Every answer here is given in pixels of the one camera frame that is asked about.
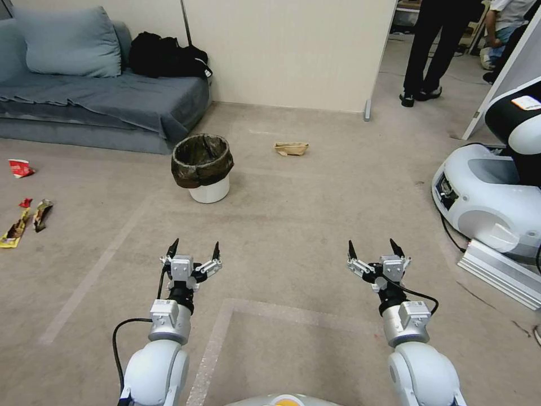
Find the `aluminum profile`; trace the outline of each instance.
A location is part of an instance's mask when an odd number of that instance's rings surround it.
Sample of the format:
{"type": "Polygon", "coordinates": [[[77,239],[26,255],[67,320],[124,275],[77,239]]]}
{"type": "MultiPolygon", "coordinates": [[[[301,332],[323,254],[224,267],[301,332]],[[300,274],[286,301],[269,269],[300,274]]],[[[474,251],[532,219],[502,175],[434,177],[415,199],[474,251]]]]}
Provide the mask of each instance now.
{"type": "Polygon", "coordinates": [[[524,306],[541,308],[541,276],[479,241],[469,243],[458,266],[524,306]]]}

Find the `black shoe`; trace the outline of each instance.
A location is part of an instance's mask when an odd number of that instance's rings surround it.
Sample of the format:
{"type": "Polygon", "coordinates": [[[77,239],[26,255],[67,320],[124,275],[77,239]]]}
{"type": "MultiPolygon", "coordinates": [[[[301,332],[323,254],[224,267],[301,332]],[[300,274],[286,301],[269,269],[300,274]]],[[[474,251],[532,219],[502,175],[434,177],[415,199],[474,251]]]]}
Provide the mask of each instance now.
{"type": "Polygon", "coordinates": [[[400,93],[400,96],[398,96],[400,100],[402,100],[402,105],[404,107],[413,107],[413,104],[415,103],[415,98],[413,97],[412,93],[400,93]]]}
{"type": "Polygon", "coordinates": [[[494,72],[488,72],[483,75],[483,80],[493,85],[497,77],[498,75],[494,74],[494,72]]]}
{"type": "Polygon", "coordinates": [[[421,90],[417,95],[415,95],[415,100],[418,100],[420,102],[426,102],[430,99],[437,99],[441,96],[442,87],[439,86],[437,89],[434,89],[432,91],[426,91],[421,90]]]}

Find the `crumpled paper bag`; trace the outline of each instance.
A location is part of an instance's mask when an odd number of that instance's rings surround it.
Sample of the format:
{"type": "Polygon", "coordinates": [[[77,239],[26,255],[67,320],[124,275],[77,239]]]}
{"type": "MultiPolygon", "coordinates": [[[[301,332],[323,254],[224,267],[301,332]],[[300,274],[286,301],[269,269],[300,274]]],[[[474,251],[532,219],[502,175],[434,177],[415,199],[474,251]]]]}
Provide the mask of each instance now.
{"type": "Polygon", "coordinates": [[[288,156],[288,155],[301,156],[301,155],[304,155],[308,147],[309,147],[308,143],[280,143],[280,142],[274,143],[274,149],[281,156],[288,156]]]}

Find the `black backpack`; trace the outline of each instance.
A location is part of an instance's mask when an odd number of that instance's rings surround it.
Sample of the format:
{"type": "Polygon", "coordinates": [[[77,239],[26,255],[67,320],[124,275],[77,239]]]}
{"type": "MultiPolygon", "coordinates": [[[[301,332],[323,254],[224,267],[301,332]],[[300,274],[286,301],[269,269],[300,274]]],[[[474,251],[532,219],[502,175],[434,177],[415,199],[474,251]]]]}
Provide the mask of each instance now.
{"type": "Polygon", "coordinates": [[[153,78],[195,76],[207,79],[212,76],[206,52],[193,45],[182,48],[176,38],[162,38],[146,31],[131,42],[129,63],[135,73],[153,78]]]}

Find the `sneaker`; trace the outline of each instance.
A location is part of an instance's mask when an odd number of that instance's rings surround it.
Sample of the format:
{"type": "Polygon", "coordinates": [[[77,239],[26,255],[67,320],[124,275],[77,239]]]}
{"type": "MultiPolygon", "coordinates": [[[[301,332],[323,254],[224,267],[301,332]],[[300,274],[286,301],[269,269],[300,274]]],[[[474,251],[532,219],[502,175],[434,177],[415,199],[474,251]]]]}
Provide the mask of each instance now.
{"type": "Polygon", "coordinates": [[[479,52],[479,58],[481,59],[481,66],[484,70],[494,70],[494,64],[490,60],[489,57],[489,51],[490,48],[483,48],[481,52],[479,52]]]}
{"type": "Polygon", "coordinates": [[[441,91],[442,91],[441,86],[439,86],[437,89],[434,89],[432,91],[421,90],[417,94],[417,96],[415,96],[415,100],[418,100],[420,102],[426,102],[427,100],[430,100],[430,99],[437,99],[438,97],[441,96],[441,91]]]}
{"type": "Polygon", "coordinates": [[[402,105],[404,107],[413,107],[413,104],[415,103],[415,98],[413,97],[412,93],[402,92],[398,97],[400,98],[400,100],[402,100],[402,105]]]}
{"type": "Polygon", "coordinates": [[[483,75],[483,80],[491,85],[494,84],[494,82],[496,81],[496,78],[498,77],[498,75],[496,75],[494,72],[487,72],[483,75]]]}

